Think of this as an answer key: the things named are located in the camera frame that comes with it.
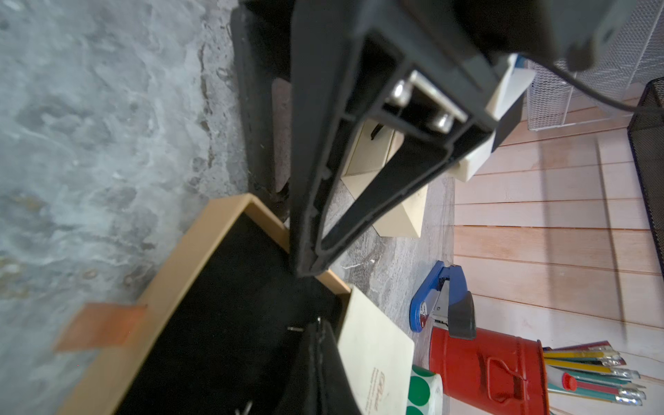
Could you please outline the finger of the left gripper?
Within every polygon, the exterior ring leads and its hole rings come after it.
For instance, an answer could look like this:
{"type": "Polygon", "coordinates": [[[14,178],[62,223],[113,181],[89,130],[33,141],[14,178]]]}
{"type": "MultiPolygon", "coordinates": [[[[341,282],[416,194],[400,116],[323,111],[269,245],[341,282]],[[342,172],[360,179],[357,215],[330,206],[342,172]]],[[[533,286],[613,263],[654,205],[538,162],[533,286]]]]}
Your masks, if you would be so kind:
{"type": "Polygon", "coordinates": [[[298,1],[290,19],[290,263],[323,273],[375,221],[486,142],[508,68],[515,1],[298,1]],[[370,143],[396,151],[333,225],[346,164],[370,143]]]}
{"type": "Polygon", "coordinates": [[[290,79],[291,1],[240,1],[231,13],[248,188],[273,214],[289,214],[289,185],[276,185],[273,81],[290,79]]]}

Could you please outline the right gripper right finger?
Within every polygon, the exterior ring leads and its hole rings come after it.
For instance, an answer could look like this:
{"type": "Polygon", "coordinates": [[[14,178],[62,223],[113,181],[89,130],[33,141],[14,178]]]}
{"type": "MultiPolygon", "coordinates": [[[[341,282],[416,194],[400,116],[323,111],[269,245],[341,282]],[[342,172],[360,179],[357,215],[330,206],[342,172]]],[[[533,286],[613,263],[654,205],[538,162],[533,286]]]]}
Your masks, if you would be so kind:
{"type": "Polygon", "coordinates": [[[316,321],[316,413],[360,414],[331,325],[316,321]]]}

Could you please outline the large cream jewelry box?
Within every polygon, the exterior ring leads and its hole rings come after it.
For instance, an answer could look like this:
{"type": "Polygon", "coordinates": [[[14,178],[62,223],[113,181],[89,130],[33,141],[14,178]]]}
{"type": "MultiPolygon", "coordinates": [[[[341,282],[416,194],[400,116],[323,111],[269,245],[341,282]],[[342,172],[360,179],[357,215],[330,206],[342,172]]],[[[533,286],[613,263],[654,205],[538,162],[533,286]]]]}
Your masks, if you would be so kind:
{"type": "Polygon", "coordinates": [[[98,355],[63,414],[274,414],[302,333],[335,335],[360,414],[403,414],[413,340],[332,271],[299,278],[289,233],[255,196],[202,210],[136,306],[89,304],[62,349],[98,355]]]}

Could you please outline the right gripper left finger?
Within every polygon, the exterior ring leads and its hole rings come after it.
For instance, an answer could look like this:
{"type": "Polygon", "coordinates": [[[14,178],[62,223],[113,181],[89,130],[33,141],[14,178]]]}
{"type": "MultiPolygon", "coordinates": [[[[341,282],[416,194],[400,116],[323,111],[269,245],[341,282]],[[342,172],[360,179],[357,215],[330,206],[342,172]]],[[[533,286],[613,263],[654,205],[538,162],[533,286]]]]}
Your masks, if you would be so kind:
{"type": "Polygon", "coordinates": [[[318,414],[318,329],[318,323],[311,323],[302,333],[290,378],[274,414],[318,414]]]}

